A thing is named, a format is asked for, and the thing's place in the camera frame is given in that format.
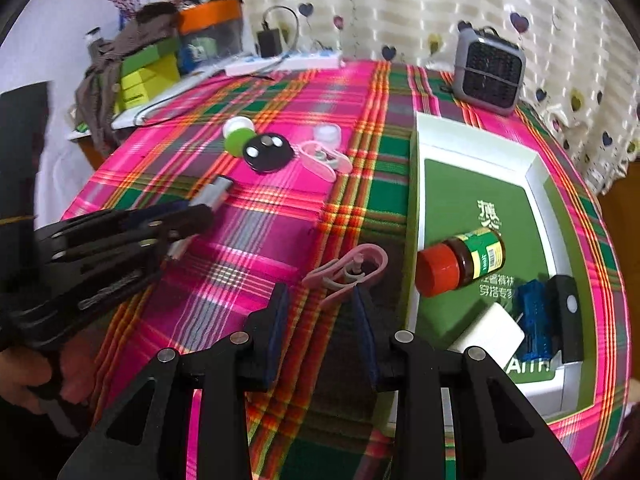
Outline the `person's left hand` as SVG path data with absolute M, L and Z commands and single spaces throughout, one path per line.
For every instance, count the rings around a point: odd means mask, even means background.
M 66 342 L 61 351 L 60 367 L 63 376 L 61 396 L 71 404 L 85 402 L 96 382 L 96 352 L 98 344 L 80 334 Z M 1 352 L 1 397 L 3 400 L 41 414 L 37 397 L 29 387 L 46 384 L 52 378 L 48 360 L 26 348 Z

